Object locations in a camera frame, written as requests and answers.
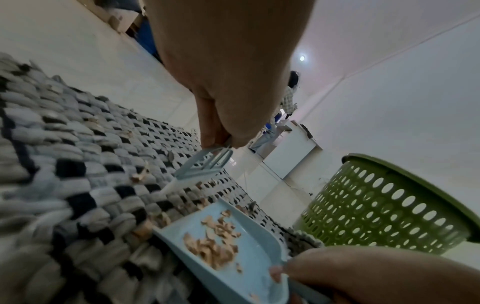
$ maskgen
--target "dustpan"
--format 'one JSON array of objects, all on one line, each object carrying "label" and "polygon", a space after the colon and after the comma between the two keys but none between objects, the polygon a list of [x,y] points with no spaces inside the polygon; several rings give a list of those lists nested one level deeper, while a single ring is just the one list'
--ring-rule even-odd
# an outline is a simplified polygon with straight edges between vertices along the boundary
[{"label": "dustpan", "polygon": [[[206,226],[201,221],[208,215],[217,220],[225,210],[231,211],[227,221],[233,223],[235,231],[241,233],[241,237],[235,240],[238,254],[233,262],[214,270],[187,249],[184,235],[189,233],[195,239],[205,238]],[[163,229],[155,228],[153,233],[170,247],[222,304],[286,304],[289,290],[313,304],[331,302],[317,291],[290,280],[285,274],[282,274],[280,283],[275,283],[269,275],[269,268],[284,264],[288,259],[287,253],[273,234],[221,199]],[[219,237],[216,242],[222,243]],[[237,272],[236,263],[243,268],[242,273]]]},{"label": "dustpan", "polygon": [[195,186],[198,182],[207,181],[223,169],[233,153],[229,144],[198,151],[175,171],[173,180],[160,191],[159,195],[167,195]]}]

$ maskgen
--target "laundry basket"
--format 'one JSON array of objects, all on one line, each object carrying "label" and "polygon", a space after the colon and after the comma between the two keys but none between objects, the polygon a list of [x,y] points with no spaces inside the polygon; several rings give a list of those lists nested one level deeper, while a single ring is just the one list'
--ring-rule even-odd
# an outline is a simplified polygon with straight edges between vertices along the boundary
[{"label": "laundry basket", "polygon": [[349,154],[294,224],[326,245],[441,254],[479,242],[480,219],[425,180],[383,160]]}]

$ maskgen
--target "black and white rug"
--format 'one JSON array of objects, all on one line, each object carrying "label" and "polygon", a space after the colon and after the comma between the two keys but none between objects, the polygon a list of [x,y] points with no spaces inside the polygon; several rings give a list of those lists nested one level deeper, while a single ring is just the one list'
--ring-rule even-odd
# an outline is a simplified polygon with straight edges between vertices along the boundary
[{"label": "black and white rug", "polygon": [[[0,125],[0,232],[15,237],[0,258],[0,304],[215,302],[165,244],[139,234],[147,219],[161,227],[198,211],[202,199],[252,202],[225,171],[158,195],[200,149],[197,134],[4,53]],[[132,179],[146,165],[149,173]],[[258,206],[251,218],[292,256],[322,245]]]}]

